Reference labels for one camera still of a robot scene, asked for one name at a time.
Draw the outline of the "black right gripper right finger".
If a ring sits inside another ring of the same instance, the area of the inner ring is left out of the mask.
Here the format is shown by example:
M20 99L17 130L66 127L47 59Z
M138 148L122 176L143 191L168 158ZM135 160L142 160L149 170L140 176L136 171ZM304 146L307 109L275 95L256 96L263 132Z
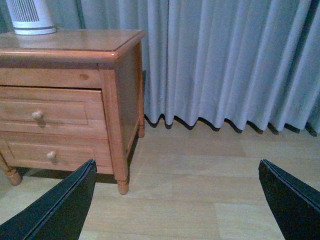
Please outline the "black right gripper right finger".
M259 163L266 201L286 240L320 238L320 192L272 162Z

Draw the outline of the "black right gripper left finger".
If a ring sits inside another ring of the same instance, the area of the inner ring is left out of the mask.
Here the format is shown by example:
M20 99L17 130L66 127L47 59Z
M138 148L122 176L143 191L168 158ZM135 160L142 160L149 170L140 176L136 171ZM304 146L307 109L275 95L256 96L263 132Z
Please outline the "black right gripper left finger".
M97 166L88 160L0 226L2 240L77 240L91 206Z

